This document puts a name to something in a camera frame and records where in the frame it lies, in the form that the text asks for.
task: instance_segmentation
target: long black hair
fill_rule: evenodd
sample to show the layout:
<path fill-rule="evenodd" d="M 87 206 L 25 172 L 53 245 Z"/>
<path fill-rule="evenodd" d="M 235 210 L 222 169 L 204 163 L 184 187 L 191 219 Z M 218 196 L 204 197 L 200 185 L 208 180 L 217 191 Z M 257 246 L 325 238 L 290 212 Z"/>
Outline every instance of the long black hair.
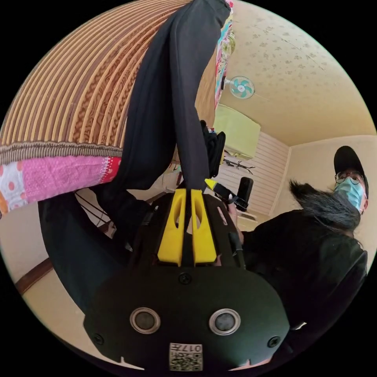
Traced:
<path fill-rule="evenodd" d="M 360 223 L 360 212 L 341 191 L 316 190 L 308 183 L 289 181 L 289 190 L 305 215 L 316 218 L 335 232 L 353 234 Z"/>

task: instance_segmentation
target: black device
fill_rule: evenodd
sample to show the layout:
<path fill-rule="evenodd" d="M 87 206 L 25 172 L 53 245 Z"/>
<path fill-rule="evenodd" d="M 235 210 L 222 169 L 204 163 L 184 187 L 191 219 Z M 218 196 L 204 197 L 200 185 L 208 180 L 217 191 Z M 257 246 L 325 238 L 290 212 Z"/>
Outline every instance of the black device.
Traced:
<path fill-rule="evenodd" d="M 253 188 L 253 180 L 248 177 L 242 177 L 240 185 L 238 186 L 237 196 L 243 199 L 246 203 L 249 202 L 251 189 Z"/>

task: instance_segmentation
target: colorful fabric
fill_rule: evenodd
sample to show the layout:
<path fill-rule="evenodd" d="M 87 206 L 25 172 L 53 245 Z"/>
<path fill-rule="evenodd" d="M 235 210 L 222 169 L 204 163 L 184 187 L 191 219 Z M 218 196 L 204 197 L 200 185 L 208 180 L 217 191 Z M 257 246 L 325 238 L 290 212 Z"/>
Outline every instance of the colorful fabric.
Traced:
<path fill-rule="evenodd" d="M 117 157 L 44 157 L 0 165 L 0 211 L 114 179 Z"/>
<path fill-rule="evenodd" d="M 233 31 L 233 3 L 227 1 L 231 6 L 231 14 L 221 30 L 221 37 L 217 44 L 216 58 L 216 88 L 215 88 L 215 107 L 218 106 L 221 97 L 221 82 L 227 73 L 228 60 L 236 47 L 236 40 Z"/>

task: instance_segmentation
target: slatted wall panel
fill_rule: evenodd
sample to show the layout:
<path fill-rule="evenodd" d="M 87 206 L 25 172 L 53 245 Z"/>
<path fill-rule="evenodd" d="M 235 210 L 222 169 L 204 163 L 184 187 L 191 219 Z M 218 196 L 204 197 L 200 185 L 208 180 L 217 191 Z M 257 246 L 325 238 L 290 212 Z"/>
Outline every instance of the slatted wall panel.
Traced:
<path fill-rule="evenodd" d="M 248 161 L 242 161 L 245 166 L 255 166 L 254 169 L 251 169 L 253 175 L 242 168 L 236 169 L 224 163 L 215 179 L 236 194 L 240 179 L 243 176 L 251 177 L 254 185 L 248 210 L 269 215 L 283 181 L 288 156 L 288 146 L 261 132 L 255 157 Z M 230 157 L 229 160 L 238 161 L 233 157 Z"/>

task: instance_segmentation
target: eyeglasses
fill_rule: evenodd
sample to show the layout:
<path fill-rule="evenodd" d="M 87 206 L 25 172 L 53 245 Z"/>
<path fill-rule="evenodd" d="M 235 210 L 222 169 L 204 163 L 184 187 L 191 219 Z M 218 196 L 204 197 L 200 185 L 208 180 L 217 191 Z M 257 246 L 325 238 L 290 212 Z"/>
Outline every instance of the eyeglasses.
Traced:
<path fill-rule="evenodd" d="M 340 172 L 335 176 L 335 181 L 337 183 L 342 183 L 346 178 L 350 177 L 351 182 L 354 185 L 357 185 L 358 183 L 364 182 L 361 173 L 357 170 L 348 171 L 348 172 Z"/>

